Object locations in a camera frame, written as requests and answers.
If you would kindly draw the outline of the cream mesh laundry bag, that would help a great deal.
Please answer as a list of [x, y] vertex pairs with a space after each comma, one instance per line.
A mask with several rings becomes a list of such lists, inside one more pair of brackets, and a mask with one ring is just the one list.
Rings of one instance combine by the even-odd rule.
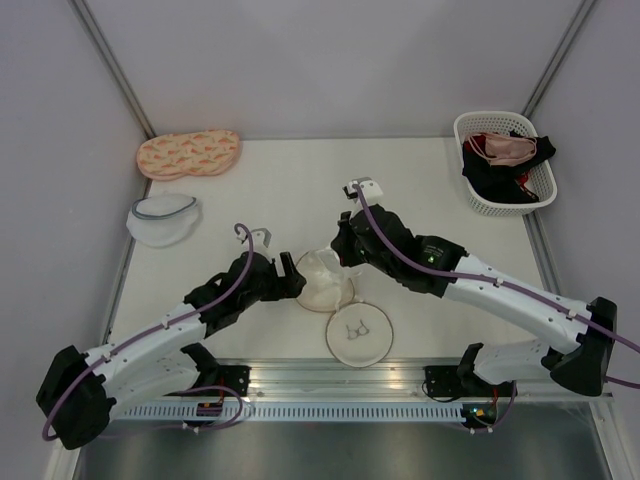
[[371, 367], [389, 354], [394, 330], [388, 315], [357, 295], [334, 312], [327, 312], [325, 342], [331, 355], [351, 368]]

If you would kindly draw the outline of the white bra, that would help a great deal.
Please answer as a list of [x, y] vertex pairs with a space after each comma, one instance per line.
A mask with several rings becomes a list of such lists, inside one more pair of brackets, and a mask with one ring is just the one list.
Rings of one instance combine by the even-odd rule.
[[340, 310], [356, 297], [356, 273], [340, 265], [330, 248], [311, 250], [300, 257], [298, 272], [306, 279], [297, 302], [305, 309], [327, 313]]

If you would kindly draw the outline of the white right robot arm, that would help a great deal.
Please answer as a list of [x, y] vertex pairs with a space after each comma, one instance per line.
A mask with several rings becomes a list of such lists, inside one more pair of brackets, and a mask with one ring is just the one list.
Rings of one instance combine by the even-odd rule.
[[469, 345], [456, 367], [467, 395], [546, 378], [579, 395], [601, 395], [614, 345], [615, 303], [602, 297], [585, 303], [533, 288], [449, 240], [413, 234], [379, 205], [346, 211], [337, 225], [330, 246], [342, 266], [370, 265], [412, 292], [474, 306], [533, 335], [528, 342]]

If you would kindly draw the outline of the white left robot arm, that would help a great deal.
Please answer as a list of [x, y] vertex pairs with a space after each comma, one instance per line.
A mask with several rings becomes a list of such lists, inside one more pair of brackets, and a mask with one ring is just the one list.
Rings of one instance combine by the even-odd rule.
[[46, 417], [43, 439], [77, 449], [120, 414], [166, 395], [241, 398], [242, 389], [228, 384], [204, 340], [259, 302], [297, 298], [305, 284], [289, 253], [274, 260], [244, 252], [147, 328], [85, 352], [64, 348], [36, 395]]

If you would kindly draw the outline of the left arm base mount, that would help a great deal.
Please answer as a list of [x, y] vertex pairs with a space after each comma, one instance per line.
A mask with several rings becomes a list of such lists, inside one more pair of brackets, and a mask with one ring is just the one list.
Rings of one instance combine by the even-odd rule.
[[198, 376], [187, 396], [225, 394], [225, 391], [205, 390], [205, 387], [228, 387], [240, 396], [247, 394], [250, 383], [248, 365], [220, 364], [213, 354], [200, 343], [187, 345], [181, 349], [194, 363]]

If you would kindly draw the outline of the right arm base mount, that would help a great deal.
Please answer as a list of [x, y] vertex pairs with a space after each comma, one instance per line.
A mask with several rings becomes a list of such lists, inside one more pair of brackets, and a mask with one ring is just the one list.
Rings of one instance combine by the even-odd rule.
[[513, 382], [491, 385], [474, 374], [460, 378], [454, 365], [430, 365], [423, 371], [423, 392], [428, 398], [443, 403], [467, 398], [507, 398], [514, 386]]

